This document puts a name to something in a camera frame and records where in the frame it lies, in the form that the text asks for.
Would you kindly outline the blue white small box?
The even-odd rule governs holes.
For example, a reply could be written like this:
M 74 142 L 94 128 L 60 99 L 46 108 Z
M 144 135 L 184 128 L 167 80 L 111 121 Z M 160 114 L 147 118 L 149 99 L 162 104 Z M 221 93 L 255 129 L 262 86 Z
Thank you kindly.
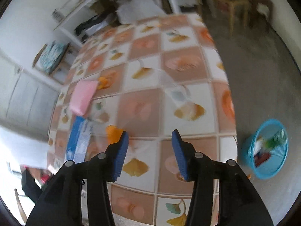
M 67 143 L 65 161 L 84 162 L 92 133 L 92 122 L 77 116 Z

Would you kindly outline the pink scrubbing sponge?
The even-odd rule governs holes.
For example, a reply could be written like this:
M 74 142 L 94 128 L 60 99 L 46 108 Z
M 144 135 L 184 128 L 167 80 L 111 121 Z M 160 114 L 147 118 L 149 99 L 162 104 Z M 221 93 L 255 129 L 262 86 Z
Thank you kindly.
M 98 86 L 98 81 L 80 80 L 71 95 L 69 108 L 77 116 L 84 116 Z

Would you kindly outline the orange peel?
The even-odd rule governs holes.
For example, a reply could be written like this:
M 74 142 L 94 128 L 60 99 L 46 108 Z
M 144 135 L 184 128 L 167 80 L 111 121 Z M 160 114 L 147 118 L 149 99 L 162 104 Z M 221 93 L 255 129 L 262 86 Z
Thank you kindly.
M 97 90 L 109 88 L 113 84 L 116 74 L 117 72 L 113 70 L 113 71 L 109 71 L 103 76 L 100 76 L 98 78 Z

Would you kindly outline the clear plastic container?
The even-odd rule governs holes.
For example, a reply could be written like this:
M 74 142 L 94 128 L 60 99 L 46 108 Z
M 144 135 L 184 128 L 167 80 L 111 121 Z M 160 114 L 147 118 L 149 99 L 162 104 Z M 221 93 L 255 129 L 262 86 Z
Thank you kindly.
M 113 70 L 117 72 L 113 84 L 96 90 L 87 111 L 88 119 L 93 122 L 87 149 L 92 156 L 118 141 L 123 131 L 134 137 L 158 137 L 164 94 L 171 101 L 167 108 L 173 121 L 196 121 L 206 111 L 191 100 L 186 86 L 177 84 L 161 69 L 158 56 L 118 64 L 87 76 L 86 80 L 98 81 Z

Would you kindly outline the red snack bag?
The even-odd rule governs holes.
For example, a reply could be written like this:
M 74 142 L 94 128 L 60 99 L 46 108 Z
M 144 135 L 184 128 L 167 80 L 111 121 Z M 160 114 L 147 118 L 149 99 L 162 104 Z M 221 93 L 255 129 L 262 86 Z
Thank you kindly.
M 255 167 L 260 166 L 264 162 L 266 162 L 271 157 L 269 152 L 258 152 L 254 155 L 254 165 Z

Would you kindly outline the green plastic bottle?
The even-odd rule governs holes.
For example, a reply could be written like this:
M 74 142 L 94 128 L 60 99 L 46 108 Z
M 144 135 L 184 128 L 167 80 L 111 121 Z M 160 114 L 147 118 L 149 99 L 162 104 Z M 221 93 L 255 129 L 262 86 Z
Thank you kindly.
M 284 129 L 279 129 L 278 132 L 265 142 L 267 149 L 273 150 L 274 148 L 286 145 L 288 141 L 287 132 Z

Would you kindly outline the blue waste basket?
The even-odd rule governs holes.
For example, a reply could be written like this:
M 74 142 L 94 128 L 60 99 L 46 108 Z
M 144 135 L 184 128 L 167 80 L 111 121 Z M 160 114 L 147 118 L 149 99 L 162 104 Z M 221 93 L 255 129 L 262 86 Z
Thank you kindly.
M 279 129 L 286 131 L 284 125 L 279 120 L 269 119 L 263 122 L 256 132 L 242 143 L 239 160 L 243 165 L 248 166 L 259 179 L 267 180 L 274 177 L 281 170 L 286 161 L 289 140 L 286 145 L 278 146 L 273 150 L 265 147 L 265 142 L 272 138 Z M 269 152 L 271 157 L 260 166 L 255 167 L 254 155 L 258 152 Z

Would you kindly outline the white door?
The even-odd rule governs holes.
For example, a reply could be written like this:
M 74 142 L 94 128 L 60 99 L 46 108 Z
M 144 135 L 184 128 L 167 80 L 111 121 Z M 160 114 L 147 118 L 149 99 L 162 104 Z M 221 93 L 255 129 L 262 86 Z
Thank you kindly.
M 58 91 L 1 54 L 1 126 L 46 139 Z

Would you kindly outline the wooden chair with cushion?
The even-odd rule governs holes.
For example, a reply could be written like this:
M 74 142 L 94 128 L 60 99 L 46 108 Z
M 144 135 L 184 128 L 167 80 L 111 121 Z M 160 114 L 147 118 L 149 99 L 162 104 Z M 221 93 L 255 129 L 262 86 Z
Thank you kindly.
M 51 75 L 68 52 L 70 44 L 50 42 L 45 44 L 33 60 L 32 68 Z

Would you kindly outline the floral cushion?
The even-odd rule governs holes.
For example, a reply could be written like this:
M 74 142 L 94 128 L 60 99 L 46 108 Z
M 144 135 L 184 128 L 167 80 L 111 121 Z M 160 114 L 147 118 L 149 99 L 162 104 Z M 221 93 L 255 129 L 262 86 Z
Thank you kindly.
M 62 60 L 68 47 L 69 44 L 56 41 L 47 44 L 38 60 L 38 64 L 42 71 L 48 75 L 51 74 Z

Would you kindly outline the patterned tablecloth table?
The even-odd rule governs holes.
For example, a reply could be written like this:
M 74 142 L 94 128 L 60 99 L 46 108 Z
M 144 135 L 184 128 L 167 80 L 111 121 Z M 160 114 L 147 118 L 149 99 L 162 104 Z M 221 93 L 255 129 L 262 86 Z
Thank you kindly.
M 118 224 L 184 225 L 193 184 L 180 175 L 172 131 L 212 160 L 237 158 L 228 78 L 202 18 L 195 13 L 153 17 L 89 39 L 54 109 L 51 169 L 64 162 L 75 119 L 70 99 L 81 80 L 100 83 L 85 114 L 93 131 L 84 160 L 106 150 L 106 128 L 130 136 L 121 175 L 108 186 Z

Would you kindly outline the small steel canister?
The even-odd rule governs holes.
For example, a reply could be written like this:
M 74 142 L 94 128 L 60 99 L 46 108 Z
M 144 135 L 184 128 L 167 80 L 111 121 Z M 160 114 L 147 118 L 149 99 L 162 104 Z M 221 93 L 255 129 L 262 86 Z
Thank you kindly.
M 52 12 L 52 17 L 58 23 L 60 23 L 64 19 L 64 15 L 59 10 L 57 10 L 57 9 L 55 9 Z

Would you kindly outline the white side table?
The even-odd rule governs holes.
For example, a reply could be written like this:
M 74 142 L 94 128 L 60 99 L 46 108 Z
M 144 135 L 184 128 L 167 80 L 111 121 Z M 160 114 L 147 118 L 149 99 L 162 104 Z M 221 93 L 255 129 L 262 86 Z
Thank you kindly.
M 77 36 L 74 29 L 81 23 L 87 21 L 95 15 L 102 15 L 107 11 L 115 12 L 119 0 L 67 0 L 59 6 L 59 10 L 64 19 L 58 23 L 54 31 L 63 33 L 74 45 L 81 47 L 82 36 Z M 181 13 L 177 0 L 161 0 L 163 10 L 169 14 Z

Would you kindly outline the dark wooden stool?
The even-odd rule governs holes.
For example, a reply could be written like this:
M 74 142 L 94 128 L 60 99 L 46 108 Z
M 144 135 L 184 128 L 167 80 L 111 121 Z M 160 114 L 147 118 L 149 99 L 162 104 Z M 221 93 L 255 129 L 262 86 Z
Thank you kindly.
M 259 21 L 259 17 L 263 16 L 266 21 L 265 30 L 268 32 L 272 22 L 274 5 L 271 0 L 249 0 L 251 4 L 249 26 L 254 27 Z

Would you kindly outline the white sack under table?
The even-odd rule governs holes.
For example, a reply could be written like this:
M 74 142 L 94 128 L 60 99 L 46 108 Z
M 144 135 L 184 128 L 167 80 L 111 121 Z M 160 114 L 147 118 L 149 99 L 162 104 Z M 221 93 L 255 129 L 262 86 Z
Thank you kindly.
M 133 24 L 136 21 L 164 16 L 161 0 L 119 0 L 116 14 L 121 24 Z

